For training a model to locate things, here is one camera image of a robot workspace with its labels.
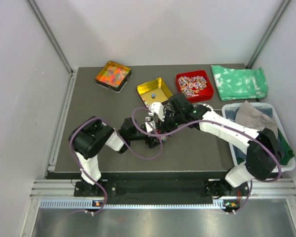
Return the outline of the speckled tin pastel star candies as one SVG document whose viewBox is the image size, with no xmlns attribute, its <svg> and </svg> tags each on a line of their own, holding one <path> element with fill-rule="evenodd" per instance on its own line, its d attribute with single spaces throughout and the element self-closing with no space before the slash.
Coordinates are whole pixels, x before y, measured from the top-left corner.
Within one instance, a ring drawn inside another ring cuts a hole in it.
<svg viewBox="0 0 296 237">
<path fill-rule="evenodd" d="M 136 87 L 136 92 L 143 105 L 148 108 L 153 102 L 165 103 L 173 93 L 162 78 L 145 82 Z"/>
</svg>

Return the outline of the metal scoop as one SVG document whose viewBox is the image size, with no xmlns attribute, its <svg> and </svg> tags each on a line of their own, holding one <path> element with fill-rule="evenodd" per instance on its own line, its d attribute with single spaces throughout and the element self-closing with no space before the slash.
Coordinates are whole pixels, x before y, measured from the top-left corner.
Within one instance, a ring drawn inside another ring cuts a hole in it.
<svg viewBox="0 0 296 237">
<path fill-rule="evenodd" d="M 208 108 L 210 111 L 213 110 L 213 107 L 208 104 L 202 104 L 204 107 Z"/>
</svg>

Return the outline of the clear glass jar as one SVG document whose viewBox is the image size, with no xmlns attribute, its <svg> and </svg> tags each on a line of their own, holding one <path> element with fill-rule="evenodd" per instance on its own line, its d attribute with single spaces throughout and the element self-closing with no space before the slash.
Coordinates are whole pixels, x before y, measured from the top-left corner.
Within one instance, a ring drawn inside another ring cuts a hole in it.
<svg viewBox="0 0 296 237">
<path fill-rule="evenodd" d="M 167 141 L 168 136 L 161 136 L 160 139 L 162 143 L 165 143 Z"/>
</svg>

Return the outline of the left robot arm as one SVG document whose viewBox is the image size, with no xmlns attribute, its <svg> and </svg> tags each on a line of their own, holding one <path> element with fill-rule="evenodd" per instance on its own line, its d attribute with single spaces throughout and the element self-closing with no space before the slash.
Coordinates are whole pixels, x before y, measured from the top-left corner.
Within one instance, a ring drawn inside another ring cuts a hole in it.
<svg viewBox="0 0 296 237">
<path fill-rule="evenodd" d="M 69 136 L 69 143 L 80 165 L 82 187 L 92 196 L 101 192 L 98 154 L 104 146 L 122 154 L 129 149 L 132 141 L 140 140 L 144 140 L 149 148 L 154 148 L 165 142 L 166 137 L 143 134 L 135 127 L 131 118 L 124 120 L 119 131 L 96 117 L 91 117 L 81 128 L 74 130 Z"/>
</svg>

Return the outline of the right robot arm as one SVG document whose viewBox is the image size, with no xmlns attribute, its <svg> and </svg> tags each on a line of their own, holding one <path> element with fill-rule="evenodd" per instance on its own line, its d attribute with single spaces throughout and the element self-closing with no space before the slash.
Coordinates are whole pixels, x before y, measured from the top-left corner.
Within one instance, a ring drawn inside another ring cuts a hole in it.
<svg viewBox="0 0 296 237">
<path fill-rule="evenodd" d="M 265 181 L 279 164 L 280 146 L 268 128 L 256 130 L 239 125 L 217 114 L 209 105 L 193 105 L 182 93 L 174 94 L 165 103 L 154 102 L 149 108 L 157 114 L 157 126 L 162 133 L 186 124 L 231 143 L 246 155 L 245 161 L 233 167 L 220 183 L 225 195 L 234 194 L 240 185 L 253 179 Z"/>
</svg>

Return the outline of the gold tin translucent star candies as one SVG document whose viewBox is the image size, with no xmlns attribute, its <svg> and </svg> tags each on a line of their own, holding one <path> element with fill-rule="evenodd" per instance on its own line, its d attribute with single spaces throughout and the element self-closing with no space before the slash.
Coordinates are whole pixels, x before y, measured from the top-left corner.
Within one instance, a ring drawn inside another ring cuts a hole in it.
<svg viewBox="0 0 296 237">
<path fill-rule="evenodd" d="M 95 77 L 98 85 L 119 92 L 131 77 L 130 68 L 119 63 L 108 61 Z"/>
</svg>

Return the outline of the red box of lollipops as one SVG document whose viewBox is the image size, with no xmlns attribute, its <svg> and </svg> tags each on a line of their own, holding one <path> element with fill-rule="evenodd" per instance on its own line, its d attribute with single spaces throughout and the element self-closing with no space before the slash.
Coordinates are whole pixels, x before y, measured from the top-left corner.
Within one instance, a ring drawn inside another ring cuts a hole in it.
<svg viewBox="0 0 296 237">
<path fill-rule="evenodd" d="M 214 89 L 204 70 L 177 74 L 175 84 L 189 102 L 197 103 L 211 100 Z"/>
</svg>

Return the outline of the green white cloth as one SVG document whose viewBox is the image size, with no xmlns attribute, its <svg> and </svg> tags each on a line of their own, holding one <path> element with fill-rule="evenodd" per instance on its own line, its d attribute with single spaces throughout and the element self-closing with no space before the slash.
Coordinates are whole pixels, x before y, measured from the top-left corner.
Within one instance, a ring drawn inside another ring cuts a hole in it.
<svg viewBox="0 0 296 237">
<path fill-rule="evenodd" d="M 268 95 L 268 84 L 262 68 L 229 69 L 212 65 L 211 69 L 222 101 L 261 99 Z"/>
</svg>

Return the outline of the grey cloth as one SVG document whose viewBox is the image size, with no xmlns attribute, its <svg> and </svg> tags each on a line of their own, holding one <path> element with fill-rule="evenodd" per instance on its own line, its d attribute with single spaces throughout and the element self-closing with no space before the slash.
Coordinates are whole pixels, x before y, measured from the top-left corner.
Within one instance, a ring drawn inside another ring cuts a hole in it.
<svg viewBox="0 0 296 237">
<path fill-rule="evenodd" d="M 273 119 L 267 114 L 259 111 L 248 101 L 245 101 L 240 107 L 235 117 L 235 122 L 247 128 L 259 131 L 268 128 L 273 131 L 275 137 L 278 138 L 278 127 Z"/>
</svg>

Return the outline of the blue cloth in basket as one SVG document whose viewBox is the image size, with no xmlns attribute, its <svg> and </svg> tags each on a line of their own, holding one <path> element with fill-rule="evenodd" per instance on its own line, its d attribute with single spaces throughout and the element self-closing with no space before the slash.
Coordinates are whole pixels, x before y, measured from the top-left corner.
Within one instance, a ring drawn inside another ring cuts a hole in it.
<svg viewBox="0 0 296 237">
<path fill-rule="evenodd" d="M 278 129 L 272 108 L 255 108 L 251 104 L 244 103 L 239 108 L 225 110 L 225 117 L 248 128 L 257 130 L 268 128 L 272 130 L 280 146 L 281 165 L 286 165 L 290 158 L 294 156 L 293 151 Z"/>
</svg>

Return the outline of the green cloth in basket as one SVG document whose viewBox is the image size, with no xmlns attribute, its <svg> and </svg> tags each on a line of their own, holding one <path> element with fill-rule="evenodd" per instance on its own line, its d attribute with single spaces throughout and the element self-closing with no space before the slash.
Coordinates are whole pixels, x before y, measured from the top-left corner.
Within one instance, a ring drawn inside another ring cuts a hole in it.
<svg viewBox="0 0 296 237">
<path fill-rule="evenodd" d="M 292 148 L 288 144 L 287 140 L 283 136 L 282 132 L 278 129 L 278 143 L 281 148 L 281 160 L 280 164 L 281 165 L 287 165 L 288 162 L 295 156 Z M 235 157 L 237 164 L 240 164 L 241 162 L 245 161 L 246 155 L 239 150 L 237 147 L 233 146 L 234 152 L 235 152 Z"/>
</svg>

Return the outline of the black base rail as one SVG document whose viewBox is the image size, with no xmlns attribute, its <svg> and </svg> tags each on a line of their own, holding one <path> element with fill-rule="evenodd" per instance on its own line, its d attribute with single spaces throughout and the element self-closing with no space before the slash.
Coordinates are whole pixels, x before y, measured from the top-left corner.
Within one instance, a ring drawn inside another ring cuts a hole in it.
<svg viewBox="0 0 296 237">
<path fill-rule="evenodd" d="M 213 199 L 239 199 L 249 192 L 249 184 L 233 188 L 224 181 L 224 171 L 104 172 L 100 186 L 84 181 L 75 185 L 74 196 L 101 198 L 107 204 L 211 204 Z"/>
</svg>

